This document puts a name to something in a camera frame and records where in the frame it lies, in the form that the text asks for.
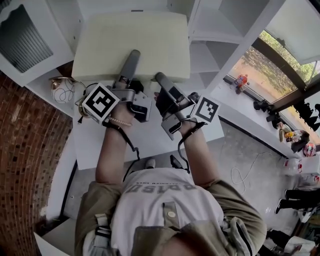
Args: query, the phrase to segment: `window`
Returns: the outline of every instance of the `window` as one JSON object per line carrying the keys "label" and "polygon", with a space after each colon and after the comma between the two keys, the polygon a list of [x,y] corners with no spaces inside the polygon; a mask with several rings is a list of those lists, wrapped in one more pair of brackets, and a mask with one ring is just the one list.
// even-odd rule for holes
{"label": "window", "polygon": [[274,63],[252,46],[229,72],[234,78],[245,74],[248,74],[248,87],[270,103],[297,89]]}
{"label": "window", "polygon": [[272,49],[274,49],[284,60],[296,71],[301,79],[308,83],[308,81],[319,73],[318,70],[314,71],[317,64],[311,62],[308,64],[300,65],[299,62],[291,55],[291,53],[282,45],[284,42],[277,41],[272,35],[265,30],[259,35],[259,38],[266,42]]}
{"label": "window", "polygon": [[[302,84],[300,88],[302,87],[305,89],[311,81],[320,78],[320,61],[300,65],[298,61],[290,54],[290,52],[282,46],[281,42],[278,42],[266,31],[263,31],[259,38],[267,44],[267,48],[270,46],[277,54],[281,56],[284,65],[288,64],[292,67],[292,69],[296,72],[296,74],[294,74],[295,77],[298,78]],[[289,79],[289,74],[287,76],[284,72],[282,72],[282,70],[284,70],[282,67],[282,70],[280,70],[279,63],[277,64],[279,66],[278,67],[268,58],[268,56],[262,54],[256,48],[251,46],[234,65],[232,70],[229,72],[229,75],[237,78],[239,75],[248,74],[248,82],[250,83],[248,87],[270,103],[273,103],[282,97],[289,95],[295,90],[298,90],[297,86],[293,83],[294,79],[292,79],[293,81]],[[312,98],[313,108],[315,105],[315,99],[315,97]],[[281,113],[297,129],[308,132],[310,134],[310,142],[320,144],[320,127],[314,131],[307,123],[305,123],[304,119],[300,118],[299,113],[293,106],[286,108],[285,110],[281,111]],[[317,119],[316,123],[320,122],[320,113],[318,113],[317,110],[314,110],[313,114],[311,115],[313,117],[317,116],[317,114],[319,114],[319,118]]]}

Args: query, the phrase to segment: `white t-shirt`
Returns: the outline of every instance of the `white t-shirt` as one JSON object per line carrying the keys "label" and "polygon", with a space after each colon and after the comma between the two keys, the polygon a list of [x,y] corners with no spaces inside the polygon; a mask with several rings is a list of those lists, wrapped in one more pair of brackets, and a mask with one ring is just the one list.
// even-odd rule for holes
{"label": "white t-shirt", "polygon": [[130,255],[137,227],[164,226],[163,203],[174,202],[179,228],[195,221],[218,227],[224,213],[217,200],[183,169],[155,168],[130,174],[111,221],[111,247]]}

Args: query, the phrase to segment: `wrist strap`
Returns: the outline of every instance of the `wrist strap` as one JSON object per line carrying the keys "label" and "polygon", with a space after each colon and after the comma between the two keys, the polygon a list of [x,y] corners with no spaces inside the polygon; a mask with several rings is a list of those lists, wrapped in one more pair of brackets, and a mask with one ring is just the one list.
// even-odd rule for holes
{"label": "wrist strap", "polygon": [[207,125],[207,123],[205,123],[205,122],[197,122],[196,124],[195,124],[195,127],[193,127],[192,129],[190,129],[183,137],[182,137],[182,139],[179,141],[179,143],[178,143],[178,153],[179,153],[179,156],[182,158],[182,160],[183,161],[185,161],[185,163],[186,163],[186,171],[188,172],[188,174],[190,173],[190,168],[189,168],[189,162],[188,162],[188,160],[187,159],[185,159],[184,157],[183,157],[183,155],[181,154],[181,149],[180,149],[180,146],[181,146],[181,144],[183,143],[183,142],[185,142],[185,140],[187,139],[187,138],[189,138],[192,134],[194,134],[197,130],[199,130],[202,126],[204,126],[204,125]]}

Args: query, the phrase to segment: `beige cushion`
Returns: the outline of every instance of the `beige cushion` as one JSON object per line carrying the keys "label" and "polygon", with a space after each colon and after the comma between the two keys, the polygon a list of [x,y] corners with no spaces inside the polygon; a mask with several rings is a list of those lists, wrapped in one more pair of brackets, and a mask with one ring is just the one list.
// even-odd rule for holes
{"label": "beige cushion", "polygon": [[81,34],[72,77],[80,81],[113,80],[132,50],[141,52],[135,77],[166,74],[173,82],[190,77],[187,17],[173,12],[98,14]]}

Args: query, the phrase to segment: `window frame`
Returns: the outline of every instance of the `window frame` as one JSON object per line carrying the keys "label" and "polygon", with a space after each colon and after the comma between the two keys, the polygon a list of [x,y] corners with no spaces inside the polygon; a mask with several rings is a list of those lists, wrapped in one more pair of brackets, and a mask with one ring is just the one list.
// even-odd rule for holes
{"label": "window frame", "polygon": [[[311,75],[311,78],[307,82],[304,82],[299,74],[290,66],[290,64],[261,38],[258,37],[251,46],[267,57],[273,64],[275,64],[297,88],[296,90],[284,95],[276,101],[269,102],[273,104],[272,112],[279,113],[281,121],[294,130],[295,126],[283,114],[281,114],[280,111],[285,110],[292,105],[320,92],[320,74],[316,75],[315,77],[312,77]],[[317,61],[314,64],[313,72],[316,68],[316,65]],[[223,80],[231,84],[235,81],[235,78],[230,75],[226,75]],[[264,100],[262,96],[254,92],[249,87],[243,93],[255,101]],[[320,151],[320,144],[316,144],[316,151]]]}

